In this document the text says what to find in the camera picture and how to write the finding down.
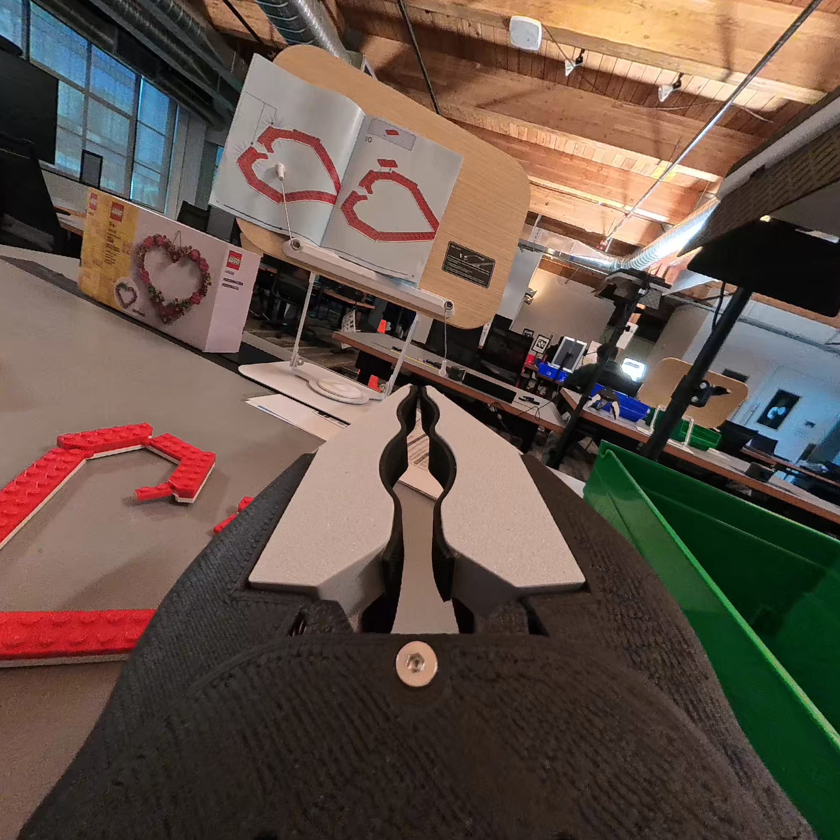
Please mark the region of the long background desk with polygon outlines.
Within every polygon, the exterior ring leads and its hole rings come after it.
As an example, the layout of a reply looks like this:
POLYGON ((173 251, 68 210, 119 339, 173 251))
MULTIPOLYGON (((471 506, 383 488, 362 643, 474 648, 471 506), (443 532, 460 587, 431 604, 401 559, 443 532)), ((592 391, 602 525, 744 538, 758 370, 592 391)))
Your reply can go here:
POLYGON ((561 434, 565 428, 559 409, 550 400, 535 397, 512 384, 481 373, 474 366, 449 362, 423 345, 405 342, 378 332, 334 331, 332 337, 357 353, 355 369, 358 382, 368 385, 374 377, 384 385, 402 361, 397 381, 432 385, 478 419, 495 424, 520 441, 527 453, 538 430, 561 434))

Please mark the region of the dark wall picture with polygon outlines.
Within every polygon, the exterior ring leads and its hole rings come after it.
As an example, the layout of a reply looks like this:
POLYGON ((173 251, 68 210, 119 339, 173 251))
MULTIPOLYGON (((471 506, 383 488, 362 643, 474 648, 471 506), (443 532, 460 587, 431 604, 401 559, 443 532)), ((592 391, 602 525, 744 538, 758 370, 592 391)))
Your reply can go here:
POLYGON ((800 400, 801 396, 798 394, 783 389, 777 390, 763 408, 755 423, 762 427, 778 430, 797 407, 800 400))

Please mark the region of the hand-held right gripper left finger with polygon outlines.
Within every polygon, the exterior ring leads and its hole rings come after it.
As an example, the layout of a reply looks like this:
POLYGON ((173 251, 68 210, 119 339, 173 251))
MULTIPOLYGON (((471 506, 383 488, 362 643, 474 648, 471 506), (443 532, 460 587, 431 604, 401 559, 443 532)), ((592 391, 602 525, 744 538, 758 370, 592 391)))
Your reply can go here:
POLYGON ((252 588, 336 602, 362 631, 392 631, 404 566, 394 487, 418 396, 399 388, 318 449, 249 573, 252 588))

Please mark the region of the silver ventilation duct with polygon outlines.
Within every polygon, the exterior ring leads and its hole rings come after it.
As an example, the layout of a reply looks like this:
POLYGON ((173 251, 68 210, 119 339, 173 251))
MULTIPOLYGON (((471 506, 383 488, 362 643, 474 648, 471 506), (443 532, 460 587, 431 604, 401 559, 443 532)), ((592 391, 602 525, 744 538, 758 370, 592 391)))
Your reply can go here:
POLYGON ((719 204, 719 198, 710 199, 705 206, 697 209, 681 223, 665 231, 649 245, 640 248, 631 255, 607 261, 604 271, 607 274, 617 271, 646 271, 665 257, 680 254, 707 225, 719 204))
POLYGON ((340 31, 321 1, 257 1, 288 46, 315 46, 351 63, 340 31))

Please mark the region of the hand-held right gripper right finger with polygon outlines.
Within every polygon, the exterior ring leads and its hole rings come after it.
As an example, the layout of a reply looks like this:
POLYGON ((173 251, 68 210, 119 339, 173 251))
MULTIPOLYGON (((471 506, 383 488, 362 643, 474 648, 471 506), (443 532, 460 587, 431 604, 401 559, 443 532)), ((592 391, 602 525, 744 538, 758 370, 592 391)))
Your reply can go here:
POLYGON ((458 630, 535 595, 580 593, 585 574, 522 454, 434 387, 423 389, 434 581, 458 630))

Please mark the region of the dark chair back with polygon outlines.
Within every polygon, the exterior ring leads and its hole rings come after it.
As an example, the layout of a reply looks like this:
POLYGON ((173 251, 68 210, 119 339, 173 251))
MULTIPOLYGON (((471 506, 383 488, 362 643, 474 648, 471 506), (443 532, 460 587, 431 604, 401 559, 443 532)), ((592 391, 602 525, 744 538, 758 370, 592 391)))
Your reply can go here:
POLYGON ((1 244, 67 256, 60 225, 34 145, 1 133, 1 244))

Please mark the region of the lego instruction booklet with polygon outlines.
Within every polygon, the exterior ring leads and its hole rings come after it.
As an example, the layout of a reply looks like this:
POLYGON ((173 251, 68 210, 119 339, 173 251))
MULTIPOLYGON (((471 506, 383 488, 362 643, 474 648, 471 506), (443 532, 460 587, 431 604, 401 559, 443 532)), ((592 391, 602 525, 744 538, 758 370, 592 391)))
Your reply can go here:
POLYGON ((258 56, 209 202, 416 285, 462 160, 258 56))

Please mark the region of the black overhead mount stand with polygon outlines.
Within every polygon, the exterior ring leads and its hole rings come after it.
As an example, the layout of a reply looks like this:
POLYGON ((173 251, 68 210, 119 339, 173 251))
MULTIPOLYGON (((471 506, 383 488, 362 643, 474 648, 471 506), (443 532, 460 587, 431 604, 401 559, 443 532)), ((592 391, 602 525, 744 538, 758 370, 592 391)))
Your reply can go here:
POLYGON ((838 125, 835 89, 741 159, 721 184, 719 204, 685 251, 699 250, 689 270, 736 290, 654 423, 643 457, 663 454, 752 294, 838 315, 838 125))

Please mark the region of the small red lego piece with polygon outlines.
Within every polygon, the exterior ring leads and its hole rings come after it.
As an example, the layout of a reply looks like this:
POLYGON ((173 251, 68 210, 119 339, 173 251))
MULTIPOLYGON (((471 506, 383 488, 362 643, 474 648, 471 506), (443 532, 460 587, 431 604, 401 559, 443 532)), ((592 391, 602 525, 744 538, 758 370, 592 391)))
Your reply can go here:
POLYGON ((213 534, 219 534, 223 531, 226 526, 228 526, 233 520, 237 518, 237 516, 244 511, 250 503, 254 500, 253 497, 242 497, 241 500, 238 502, 236 510, 228 515, 224 520, 220 521, 219 523, 213 526, 213 534))

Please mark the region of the red lego heart frame section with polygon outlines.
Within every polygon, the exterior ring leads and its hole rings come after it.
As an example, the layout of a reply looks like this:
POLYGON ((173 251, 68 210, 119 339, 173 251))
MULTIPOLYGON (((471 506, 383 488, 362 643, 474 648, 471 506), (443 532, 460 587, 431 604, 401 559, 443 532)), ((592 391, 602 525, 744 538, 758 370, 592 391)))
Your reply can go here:
POLYGON ((148 423, 60 435, 55 447, 1 489, 1 546, 7 545, 87 462, 142 449, 169 460, 174 469, 159 485, 136 489, 134 497, 140 502, 172 499, 192 504, 216 466, 215 453, 172 434, 154 435, 148 423))

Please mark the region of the lego set box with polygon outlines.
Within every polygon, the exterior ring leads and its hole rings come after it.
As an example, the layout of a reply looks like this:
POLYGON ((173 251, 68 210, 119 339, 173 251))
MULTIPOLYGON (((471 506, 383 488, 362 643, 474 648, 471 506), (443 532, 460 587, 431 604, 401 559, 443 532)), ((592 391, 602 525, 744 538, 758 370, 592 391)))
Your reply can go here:
POLYGON ((238 350, 259 263, 241 245, 87 190, 80 291, 197 350, 238 350))

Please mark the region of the green plastic bin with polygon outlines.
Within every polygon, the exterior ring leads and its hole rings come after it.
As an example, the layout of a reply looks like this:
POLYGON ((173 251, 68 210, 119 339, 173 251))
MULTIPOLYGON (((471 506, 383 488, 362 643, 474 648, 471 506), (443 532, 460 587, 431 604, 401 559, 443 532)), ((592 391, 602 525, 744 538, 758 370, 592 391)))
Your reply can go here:
POLYGON ((603 443, 584 498, 665 584, 756 753, 839 838, 839 542, 603 443))

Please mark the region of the red lego strip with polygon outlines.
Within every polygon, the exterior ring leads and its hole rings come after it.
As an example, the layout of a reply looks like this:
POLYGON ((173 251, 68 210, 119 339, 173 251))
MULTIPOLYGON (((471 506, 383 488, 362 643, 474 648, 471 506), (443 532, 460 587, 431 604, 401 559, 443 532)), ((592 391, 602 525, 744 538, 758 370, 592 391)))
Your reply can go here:
POLYGON ((155 609, 1 613, 1 667, 84 665, 127 659, 155 609))

